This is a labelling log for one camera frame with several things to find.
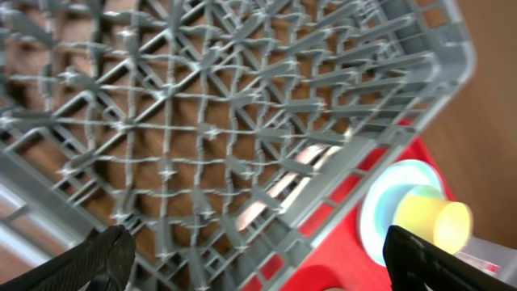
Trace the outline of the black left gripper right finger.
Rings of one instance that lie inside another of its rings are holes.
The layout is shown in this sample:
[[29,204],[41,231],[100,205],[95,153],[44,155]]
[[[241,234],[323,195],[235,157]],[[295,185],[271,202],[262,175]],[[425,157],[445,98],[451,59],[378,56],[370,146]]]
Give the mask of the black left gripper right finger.
[[393,291],[513,291],[400,226],[389,227],[383,257]]

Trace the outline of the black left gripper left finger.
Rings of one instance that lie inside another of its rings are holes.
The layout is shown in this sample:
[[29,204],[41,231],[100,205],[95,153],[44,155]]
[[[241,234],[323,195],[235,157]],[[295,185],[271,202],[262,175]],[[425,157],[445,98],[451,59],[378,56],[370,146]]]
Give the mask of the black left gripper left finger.
[[1,285],[6,291],[124,291],[136,241],[122,225],[92,231],[76,247]]

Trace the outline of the silver fork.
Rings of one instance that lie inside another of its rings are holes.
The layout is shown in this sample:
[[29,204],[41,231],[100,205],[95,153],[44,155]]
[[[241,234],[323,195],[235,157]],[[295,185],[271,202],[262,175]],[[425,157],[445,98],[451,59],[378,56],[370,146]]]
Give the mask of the silver fork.
[[[309,164],[326,148],[326,145],[311,145],[302,150],[295,157],[295,161],[304,165]],[[275,185],[269,188],[266,194],[271,198],[277,197],[297,176],[298,174],[296,172],[288,172]],[[266,204],[261,200],[256,200],[247,207],[235,220],[237,230],[244,230],[265,208]]]

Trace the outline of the yellow plastic cup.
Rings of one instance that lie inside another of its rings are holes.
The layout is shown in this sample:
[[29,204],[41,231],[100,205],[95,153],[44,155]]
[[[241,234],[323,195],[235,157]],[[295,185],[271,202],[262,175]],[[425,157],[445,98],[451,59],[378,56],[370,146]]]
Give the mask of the yellow plastic cup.
[[398,205],[393,224],[454,255],[472,237],[473,214],[460,202],[409,195]]

